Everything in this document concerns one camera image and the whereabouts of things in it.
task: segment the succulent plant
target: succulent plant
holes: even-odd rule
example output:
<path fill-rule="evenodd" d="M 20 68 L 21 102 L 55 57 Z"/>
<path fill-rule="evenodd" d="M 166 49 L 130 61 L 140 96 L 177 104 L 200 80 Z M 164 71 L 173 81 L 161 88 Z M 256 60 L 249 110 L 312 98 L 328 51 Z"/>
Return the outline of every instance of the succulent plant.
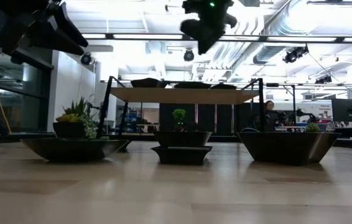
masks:
<path fill-rule="evenodd" d="M 310 123 L 306 127 L 306 132 L 319 132 L 320 128 L 315 123 Z"/>

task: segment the wall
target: wall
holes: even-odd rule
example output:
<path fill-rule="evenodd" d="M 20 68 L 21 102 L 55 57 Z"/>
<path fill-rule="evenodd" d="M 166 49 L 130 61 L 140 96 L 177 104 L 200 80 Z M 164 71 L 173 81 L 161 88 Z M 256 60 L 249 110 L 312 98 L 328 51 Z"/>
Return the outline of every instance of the wall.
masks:
<path fill-rule="evenodd" d="M 66 53 L 53 51 L 52 64 L 55 69 L 50 80 L 48 131 L 53 131 L 55 118 L 64 113 L 63 106 L 70 107 L 82 96 L 92 102 L 96 83 L 96 75 Z"/>

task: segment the black camera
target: black camera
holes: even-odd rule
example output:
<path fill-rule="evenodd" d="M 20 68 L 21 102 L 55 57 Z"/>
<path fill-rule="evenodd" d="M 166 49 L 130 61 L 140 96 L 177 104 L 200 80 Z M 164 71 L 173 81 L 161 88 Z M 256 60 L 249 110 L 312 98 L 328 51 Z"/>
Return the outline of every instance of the black camera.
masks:
<path fill-rule="evenodd" d="M 91 52 L 84 53 L 81 57 L 81 63 L 83 65 L 92 65 L 95 59 L 91 56 Z"/>
<path fill-rule="evenodd" d="M 191 62 L 192 60 L 194 60 L 193 50 L 187 49 L 186 52 L 184 53 L 184 61 Z"/>
<path fill-rule="evenodd" d="M 237 19 L 227 14 L 232 0 L 186 0 L 182 7 L 186 14 L 197 13 L 200 20 L 187 19 L 180 31 L 198 41 L 198 54 L 206 53 L 225 34 L 225 24 L 234 27 Z"/>

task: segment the small bonsai tree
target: small bonsai tree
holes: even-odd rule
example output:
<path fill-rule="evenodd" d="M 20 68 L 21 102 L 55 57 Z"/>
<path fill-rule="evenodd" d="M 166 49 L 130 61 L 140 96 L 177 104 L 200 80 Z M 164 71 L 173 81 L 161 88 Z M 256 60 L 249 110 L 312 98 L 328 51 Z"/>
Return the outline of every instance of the small bonsai tree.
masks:
<path fill-rule="evenodd" d="M 310 123 L 306 127 L 306 132 L 319 132 L 320 128 L 316 123 Z"/>
<path fill-rule="evenodd" d="M 185 115 L 186 111 L 182 109 L 176 109 L 172 112 L 172 116 L 176 122 L 176 131 L 181 131 L 183 129 Z"/>

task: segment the plant stand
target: plant stand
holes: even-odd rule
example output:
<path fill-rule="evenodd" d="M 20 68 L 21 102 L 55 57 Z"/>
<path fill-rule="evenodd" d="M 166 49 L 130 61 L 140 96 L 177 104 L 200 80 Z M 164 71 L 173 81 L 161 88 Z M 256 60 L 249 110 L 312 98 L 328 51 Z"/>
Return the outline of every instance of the plant stand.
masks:
<path fill-rule="evenodd" d="M 158 131 L 154 133 L 160 146 L 153 147 L 161 164 L 203 165 L 212 150 L 205 146 L 211 132 Z"/>

